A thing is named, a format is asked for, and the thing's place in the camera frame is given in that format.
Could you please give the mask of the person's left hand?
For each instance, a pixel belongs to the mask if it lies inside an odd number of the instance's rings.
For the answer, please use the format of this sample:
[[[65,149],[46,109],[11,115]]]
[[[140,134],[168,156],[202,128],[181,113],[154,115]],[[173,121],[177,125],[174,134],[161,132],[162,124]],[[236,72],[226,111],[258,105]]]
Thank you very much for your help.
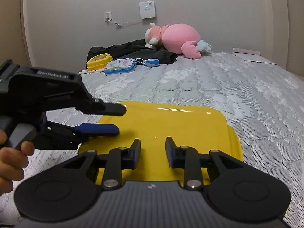
[[[32,156],[35,148],[32,142],[23,142],[21,150],[14,148],[1,148],[0,161],[0,191],[1,195],[13,190],[13,181],[24,179],[24,169],[28,166],[28,157]]]

